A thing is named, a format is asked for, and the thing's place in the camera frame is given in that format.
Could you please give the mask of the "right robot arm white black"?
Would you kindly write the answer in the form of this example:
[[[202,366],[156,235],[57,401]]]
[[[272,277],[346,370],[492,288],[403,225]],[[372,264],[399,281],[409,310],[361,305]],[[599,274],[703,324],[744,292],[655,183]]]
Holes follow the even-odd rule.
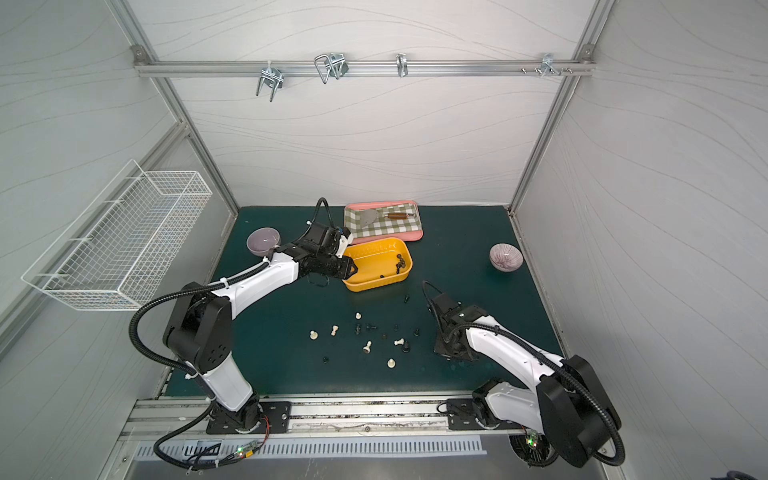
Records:
[[[446,401],[451,428],[521,431],[510,438],[528,466],[562,459],[581,468],[590,460],[619,467],[626,460],[620,416],[591,364],[543,350],[503,327],[477,305],[464,305],[428,281],[427,308],[437,324],[434,351],[448,361],[494,361],[520,386],[492,379],[467,400]]]

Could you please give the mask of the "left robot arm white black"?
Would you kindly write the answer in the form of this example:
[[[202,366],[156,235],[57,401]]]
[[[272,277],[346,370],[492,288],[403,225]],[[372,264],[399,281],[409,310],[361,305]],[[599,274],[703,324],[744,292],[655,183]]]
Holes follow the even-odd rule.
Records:
[[[232,353],[234,320],[257,301],[307,275],[341,280],[352,277],[358,268],[345,253],[352,238],[348,228],[333,221],[322,224],[311,219],[299,237],[270,248],[260,263],[213,283],[191,282],[180,291],[150,300],[133,314],[128,326],[133,347],[158,364],[184,372],[208,399],[200,415],[154,442],[153,452],[160,460],[187,472],[204,471],[237,464],[263,447],[262,442],[249,442],[221,459],[211,459],[208,449],[181,459],[162,448],[164,443],[206,419],[221,422],[241,434],[258,429],[266,434],[271,432],[271,422],[259,395],[243,376]],[[150,349],[139,335],[143,317],[168,302],[173,303],[174,309],[162,342],[172,352],[171,357]]]

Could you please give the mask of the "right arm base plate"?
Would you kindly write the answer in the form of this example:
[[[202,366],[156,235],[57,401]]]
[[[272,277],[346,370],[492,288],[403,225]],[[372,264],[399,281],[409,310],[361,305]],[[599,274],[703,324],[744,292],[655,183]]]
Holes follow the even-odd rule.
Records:
[[[436,406],[436,411],[447,420],[450,431],[496,430],[499,427],[498,423],[491,424],[480,418],[470,399],[447,399]]]

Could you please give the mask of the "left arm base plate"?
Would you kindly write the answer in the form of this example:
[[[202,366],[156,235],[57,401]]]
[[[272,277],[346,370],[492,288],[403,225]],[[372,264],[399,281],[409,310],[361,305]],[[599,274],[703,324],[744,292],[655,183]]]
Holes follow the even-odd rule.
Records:
[[[208,435],[286,433],[292,404],[288,401],[249,402],[240,410],[227,410],[215,402],[206,426]]]

